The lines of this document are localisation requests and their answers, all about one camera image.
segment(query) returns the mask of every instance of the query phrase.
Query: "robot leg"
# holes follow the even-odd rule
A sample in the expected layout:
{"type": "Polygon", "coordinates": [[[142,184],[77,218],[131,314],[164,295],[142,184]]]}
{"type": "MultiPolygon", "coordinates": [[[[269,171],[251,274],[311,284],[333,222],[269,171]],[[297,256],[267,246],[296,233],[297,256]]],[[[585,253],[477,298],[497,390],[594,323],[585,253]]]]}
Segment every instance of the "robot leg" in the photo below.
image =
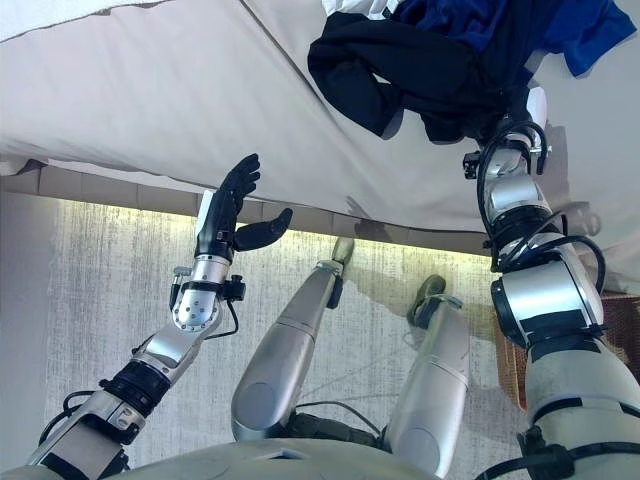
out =
{"type": "MultiPolygon", "coordinates": [[[[640,386],[595,337],[567,336],[533,345],[526,394],[529,420],[539,429],[520,437],[525,451],[535,448],[530,432],[537,432],[547,445],[568,450],[607,442],[640,443],[640,386]]],[[[609,454],[575,462],[571,478],[631,480],[639,476],[640,455],[609,454]]]]}
{"type": "Polygon", "coordinates": [[[442,296],[384,433],[384,446],[444,478],[462,422],[469,377],[469,324],[442,296]]]}
{"type": "Polygon", "coordinates": [[[266,333],[231,404],[236,440],[283,434],[313,356],[325,308],[335,308],[353,240],[339,239],[333,259],[319,262],[266,333]]]}

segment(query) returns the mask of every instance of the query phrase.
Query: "mattress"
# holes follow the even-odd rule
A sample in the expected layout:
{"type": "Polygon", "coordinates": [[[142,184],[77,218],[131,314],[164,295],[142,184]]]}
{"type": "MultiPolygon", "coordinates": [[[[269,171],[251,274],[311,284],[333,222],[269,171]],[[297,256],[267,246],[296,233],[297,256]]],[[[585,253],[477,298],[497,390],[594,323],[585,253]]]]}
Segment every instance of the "mattress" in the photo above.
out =
{"type": "MultiPolygon", "coordinates": [[[[617,2],[636,24],[640,4],[617,2]]],[[[319,0],[126,6],[0,44],[0,154],[88,162],[216,186],[262,159],[259,198],[387,223],[482,231],[461,163],[476,145],[428,142],[405,112],[383,140],[334,110],[306,68],[319,0]]],[[[546,56],[553,145],[540,183],[608,261],[609,288],[640,293],[640,54],[630,39],[583,78],[546,56]]],[[[584,256],[591,263],[588,255],[584,256]]]]}

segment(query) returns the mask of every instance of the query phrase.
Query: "clothing pile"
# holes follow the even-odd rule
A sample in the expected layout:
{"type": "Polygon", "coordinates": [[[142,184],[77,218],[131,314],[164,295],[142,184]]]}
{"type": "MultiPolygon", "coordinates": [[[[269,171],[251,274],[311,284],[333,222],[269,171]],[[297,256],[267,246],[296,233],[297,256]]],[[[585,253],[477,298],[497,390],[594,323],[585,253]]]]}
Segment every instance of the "clothing pile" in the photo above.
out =
{"type": "Polygon", "coordinates": [[[636,28],[612,0],[323,0],[309,72],[343,115],[378,136],[404,109],[432,142],[482,142],[527,117],[534,51],[581,75],[636,28]]]}

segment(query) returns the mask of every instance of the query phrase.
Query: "floor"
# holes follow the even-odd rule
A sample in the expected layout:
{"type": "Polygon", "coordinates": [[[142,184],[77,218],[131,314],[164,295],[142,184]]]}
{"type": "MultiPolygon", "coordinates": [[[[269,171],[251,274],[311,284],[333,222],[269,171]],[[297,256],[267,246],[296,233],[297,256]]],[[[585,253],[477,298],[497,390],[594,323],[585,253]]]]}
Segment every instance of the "floor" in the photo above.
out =
{"type": "MultiPolygon", "coordinates": [[[[168,321],[171,271],[191,264],[194,225],[185,216],[47,202],[55,202],[55,216],[46,273],[42,425],[60,411],[67,393],[113,376],[130,349],[168,321]]],[[[334,240],[290,231],[271,247],[236,256],[232,273],[247,283],[245,301],[236,307],[240,331],[203,346],[128,448],[133,466],[233,440],[229,402],[244,366],[315,262],[330,256],[334,240]]],[[[420,340],[404,316],[433,272],[465,302],[473,325],[470,391],[447,477],[470,479],[519,456],[515,433],[526,428],[524,414],[498,386],[487,258],[357,241],[341,305],[325,313],[301,400],[347,402],[383,426],[420,340]]],[[[366,428],[338,407],[314,408],[308,411],[366,428]]]]}

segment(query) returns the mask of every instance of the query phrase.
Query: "black cable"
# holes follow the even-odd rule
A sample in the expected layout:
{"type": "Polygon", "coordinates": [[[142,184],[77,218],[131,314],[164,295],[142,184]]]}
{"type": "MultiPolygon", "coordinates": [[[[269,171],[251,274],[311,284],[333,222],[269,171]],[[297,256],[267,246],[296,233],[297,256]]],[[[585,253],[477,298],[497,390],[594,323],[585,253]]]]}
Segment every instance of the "black cable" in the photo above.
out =
{"type": "Polygon", "coordinates": [[[378,427],[376,427],[373,424],[373,422],[371,422],[371,420],[369,420],[367,417],[362,415],[355,408],[353,408],[350,405],[347,405],[346,403],[336,402],[336,401],[332,401],[332,400],[324,400],[324,401],[321,401],[321,402],[301,403],[300,405],[296,405],[296,408],[313,407],[315,405],[337,405],[337,406],[342,407],[342,408],[344,408],[346,410],[349,410],[356,417],[358,417],[360,420],[362,420],[367,425],[367,427],[369,427],[376,435],[378,435],[378,436],[380,435],[380,429],[378,427]]]}
{"type": "Polygon", "coordinates": [[[538,225],[531,233],[523,237],[522,240],[520,240],[520,242],[518,242],[518,244],[511,249],[509,254],[506,257],[504,257],[504,259],[499,261],[498,266],[500,271],[504,272],[505,270],[508,270],[509,267],[511,266],[511,263],[513,262],[513,258],[518,254],[518,252],[522,250],[522,248],[525,245],[528,246],[529,242],[533,239],[533,237],[535,237],[538,233],[544,230],[549,224],[551,224],[556,218],[558,218],[561,215],[566,218],[566,216],[564,215],[564,212],[562,210],[559,210],[553,215],[551,215],[549,218],[547,218],[540,225],[538,225]]]}
{"type": "Polygon", "coordinates": [[[540,137],[540,156],[538,157],[538,163],[536,168],[536,173],[538,175],[542,175],[544,171],[544,164],[547,159],[547,138],[544,133],[544,129],[540,127],[535,122],[531,121],[519,121],[511,123],[507,125],[502,130],[500,130],[496,135],[494,135],[485,145],[485,147],[480,152],[479,161],[479,171],[478,171],[478,181],[476,183],[476,197],[478,201],[478,206],[480,207],[480,217],[482,218],[482,223],[484,224],[485,230],[489,235],[489,240],[493,240],[491,236],[491,225],[489,224],[489,219],[487,218],[487,213],[485,210],[485,202],[484,202],[484,186],[487,176],[487,169],[489,168],[489,163],[491,162],[491,158],[493,154],[498,149],[500,144],[507,138],[507,136],[511,133],[521,133],[526,135],[531,139],[531,134],[527,129],[531,129],[535,131],[540,137]]]}
{"type": "Polygon", "coordinates": [[[78,390],[77,392],[70,393],[69,395],[67,395],[67,397],[62,402],[62,410],[63,410],[63,412],[66,412],[66,411],[70,410],[69,402],[71,400],[73,400],[74,398],[76,398],[76,397],[88,397],[90,395],[93,395],[94,393],[95,393],[94,390],[78,390]]]}
{"type": "Polygon", "coordinates": [[[227,335],[233,335],[238,331],[238,316],[236,315],[236,311],[233,308],[233,304],[231,300],[227,300],[227,307],[229,307],[229,311],[231,312],[231,316],[233,317],[233,323],[235,325],[233,330],[229,330],[228,332],[216,333],[215,335],[209,335],[208,337],[204,337],[204,340],[211,340],[212,338],[220,338],[226,337],[227,335]]]}
{"type": "Polygon", "coordinates": [[[551,240],[550,242],[544,243],[539,247],[532,248],[528,252],[522,255],[522,258],[518,259],[518,263],[526,263],[530,258],[541,255],[549,250],[552,250],[556,247],[560,247],[562,245],[567,245],[571,243],[582,243],[589,247],[593,252],[593,255],[596,257],[597,269],[596,269],[596,290],[598,293],[602,293],[602,289],[604,288],[604,278],[607,270],[606,261],[604,259],[604,255],[602,250],[595,244],[595,242],[587,237],[582,235],[570,235],[568,237],[557,238],[555,240],[551,240]]]}
{"type": "MultiPolygon", "coordinates": [[[[484,201],[484,187],[486,182],[487,170],[489,168],[489,163],[491,161],[491,158],[493,157],[493,154],[495,153],[497,148],[500,146],[500,144],[507,138],[507,136],[510,133],[522,133],[524,135],[529,136],[529,138],[531,138],[531,135],[527,129],[534,130],[540,137],[541,152],[540,152],[540,156],[538,157],[536,174],[542,175],[542,173],[544,172],[545,161],[547,159],[548,145],[547,145],[547,139],[544,133],[544,129],[540,127],[540,125],[538,125],[537,123],[534,123],[531,121],[522,121],[522,122],[514,122],[511,125],[506,126],[502,130],[500,130],[493,138],[491,138],[489,142],[487,142],[487,145],[480,153],[478,181],[476,183],[476,196],[477,196],[477,201],[480,208],[480,217],[482,218],[482,223],[484,224],[487,234],[489,235],[490,245],[494,249],[494,252],[492,255],[494,262],[497,262],[497,251],[495,251],[496,246],[493,241],[493,236],[491,235],[491,225],[489,224],[489,219],[487,218],[485,201],[484,201]]],[[[556,212],[555,214],[551,215],[551,217],[545,220],[545,222],[543,222],[538,227],[536,227],[536,229],[531,234],[523,238],[518,243],[518,245],[515,248],[513,248],[511,252],[509,252],[509,255],[507,255],[507,257],[505,257],[505,259],[500,262],[499,270],[503,271],[511,268],[512,263],[515,263],[514,259],[518,254],[518,252],[526,244],[528,244],[531,241],[534,235],[536,235],[537,233],[540,233],[541,230],[543,230],[547,225],[549,225],[549,223],[551,223],[552,220],[554,220],[558,216],[560,216],[562,219],[562,233],[563,235],[565,235],[565,239],[570,238],[571,240],[558,239],[552,242],[548,242],[544,245],[541,245],[540,247],[533,248],[528,252],[525,252],[522,255],[522,257],[518,259],[518,263],[523,264],[524,263],[523,260],[525,258],[528,258],[529,260],[531,260],[534,258],[534,256],[540,255],[546,251],[549,251],[551,248],[555,248],[560,245],[566,245],[568,243],[583,243],[593,251],[593,254],[596,257],[596,261],[598,263],[598,269],[597,269],[597,275],[596,275],[597,277],[596,290],[598,291],[598,293],[602,293],[602,290],[604,288],[604,278],[606,275],[606,263],[604,260],[604,255],[602,254],[602,251],[600,250],[600,248],[588,238],[583,236],[573,236],[573,237],[566,236],[568,233],[568,221],[567,221],[566,215],[564,215],[562,212],[556,212]]],[[[494,268],[496,270],[498,269],[496,263],[494,263],[494,265],[492,266],[492,270],[494,270],[494,268]]]]}
{"type": "Polygon", "coordinates": [[[555,447],[555,453],[543,453],[528,455],[526,457],[514,458],[488,468],[475,480],[493,480],[507,473],[522,470],[524,468],[546,467],[546,470],[556,467],[556,469],[566,471],[567,466],[571,466],[576,460],[583,458],[595,457],[598,455],[607,455],[610,453],[627,453],[640,455],[640,444],[631,442],[602,442],[583,445],[581,447],[566,450],[558,445],[555,447]]]}
{"type": "Polygon", "coordinates": [[[80,408],[80,405],[74,405],[68,410],[63,410],[58,415],[53,417],[53,419],[47,424],[46,427],[44,427],[44,430],[40,434],[40,440],[38,441],[38,445],[42,445],[45,442],[45,440],[49,436],[49,433],[51,433],[51,430],[53,429],[53,427],[55,427],[58,423],[60,423],[60,421],[63,420],[64,418],[70,417],[71,414],[79,408],[80,408]]]}
{"type": "Polygon", "coordinates": [[[550,454],[513,458],[487,468],[484,472],[478,475],[475,480],[493,480],[494,478],[501,477],[502,475],[506,475],[507,473],[515,472],[517,470],[522,470],[523,468],[540,467],[543,465],[549,465],[555,461],[556,456],[550,454]]]}

